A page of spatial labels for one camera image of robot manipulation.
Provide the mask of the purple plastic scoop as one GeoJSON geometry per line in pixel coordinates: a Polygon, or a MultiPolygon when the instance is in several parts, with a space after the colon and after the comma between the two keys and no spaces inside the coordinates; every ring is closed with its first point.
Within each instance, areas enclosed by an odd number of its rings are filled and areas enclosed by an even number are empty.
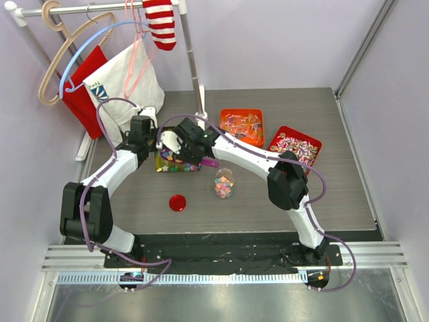
{"type": "Polygon", "coordinates": [[[203,158],[202,161],[198,165],[191,164],[189,162],[185,162],[185,161],[179,160],[179,159],[177,159],[177,158],[174,157],[173,151],[171,151],[171,150],[169,150],[167,148],[163,149],[163,150],[160,150],[159,151],[159,155],[160,155],[160,157],[163,160],[166,160],[168,162],[172,162],[172,163],[180,165],[180,166],[187,166],[189,168],[191,168],[192,166],[195,167],[195,168],[197,166],[198,167],[208,166],[208,167],[211,167],[211,168],[218,168],[219,167],[219,162],[218,161],[212,160],[212,159],[209,159],[209,158],[203,158]]]}

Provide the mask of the gold tin of star candies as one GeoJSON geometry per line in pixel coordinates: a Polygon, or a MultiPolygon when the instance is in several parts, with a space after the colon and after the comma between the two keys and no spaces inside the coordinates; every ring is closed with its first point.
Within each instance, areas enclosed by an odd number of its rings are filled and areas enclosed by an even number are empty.
{"type": "Polygon", "coordinates": [[[172,150],[162,145],[155,153],[155,167],[157,172],[197,172],[201,165],[193,165],[175,157],[172,150]]]}

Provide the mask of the orange candy box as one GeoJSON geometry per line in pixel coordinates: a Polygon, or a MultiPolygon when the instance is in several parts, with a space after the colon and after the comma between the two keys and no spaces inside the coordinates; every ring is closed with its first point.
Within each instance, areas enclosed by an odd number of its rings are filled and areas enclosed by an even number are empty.
{"type": "Polygon", "coordinates": [[[220,128],[257,148],[264,145],[263,113],[260,109],[222,109],[220,128]]]}

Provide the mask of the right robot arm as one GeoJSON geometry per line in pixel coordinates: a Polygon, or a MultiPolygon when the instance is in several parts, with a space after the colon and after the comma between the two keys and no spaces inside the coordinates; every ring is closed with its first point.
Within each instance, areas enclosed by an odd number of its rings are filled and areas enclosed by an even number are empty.
{"type": "Polygon", "coordinates": [[[192,164],[206,157],[224,160],[264,179],[271,203],[292,220],[305,261],[317,265],[326,258],[329,241],[310,205],[308,178],[294,153],[256,148],[215,126],[203,130],[188,117],[163,133],[162,142],[179,160],[192,164]]]}

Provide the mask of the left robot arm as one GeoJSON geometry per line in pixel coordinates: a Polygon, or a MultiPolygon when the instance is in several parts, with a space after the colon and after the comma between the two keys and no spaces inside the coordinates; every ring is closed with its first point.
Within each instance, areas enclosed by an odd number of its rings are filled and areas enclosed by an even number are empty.
{"type": "Polygon", "coordinates": [[[138,266],[143,252],[136,237],[113,223],[110,197],[119,185],[134,173],[156,150],[156,117],[131,118],[126,142],[120,144],[107,162],[82,182],[69,182],[63,190],[60,233],[64,237],[89,241],[115,250],[127,267],[138,266]]]}

